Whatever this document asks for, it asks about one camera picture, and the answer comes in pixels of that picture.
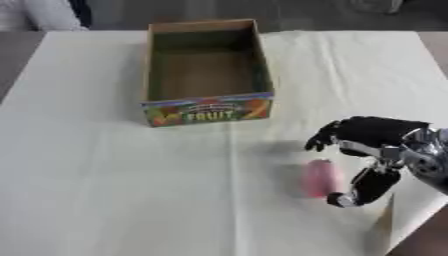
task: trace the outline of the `white tablecloth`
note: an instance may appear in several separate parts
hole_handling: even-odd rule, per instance
[[[0,107],[0,254],[367,255],[389,196],[337,209],[301,198],[320,126],[382,115],[448,127],[448,85],[414,33],[263,36],[268,120],[153,129],[138,106],[145,32],[49,33]],[[386,250],[446,203],[404,172]]]

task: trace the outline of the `table surface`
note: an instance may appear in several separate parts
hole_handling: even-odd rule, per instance
[[[424,32],[419,35],[445,75],[448,74],[448,53],[444,51],[448,33]],[[0,100],[14,84],[44,37],[43,33],[0,34]]]

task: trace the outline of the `fruit box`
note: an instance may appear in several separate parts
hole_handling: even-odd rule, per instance
[[[273,95],[254,20],[149,26],[141,105],[151,126],[266,118]]]

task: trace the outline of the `person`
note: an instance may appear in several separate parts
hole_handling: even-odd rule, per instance
[[[422,182],[448,195],[448,129],[419,121],[355,116],[322,127],[305,145],[318,152],[337,144],[341,153],[373,156],[371,166],[356,175],[348,193],[331,193],[327,203],[356,207],[375,202],[408,170]]]
[[[87,26],[68,0],[0,0],[0,31],[33,29],[75,31]]]

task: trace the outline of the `colorful label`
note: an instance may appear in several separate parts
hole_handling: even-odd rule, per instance
[[[269,116],[271,99],[204,99],[171,106],[147,106],[146,114],[152,126],[170,126],[205,122],[249,120]]]

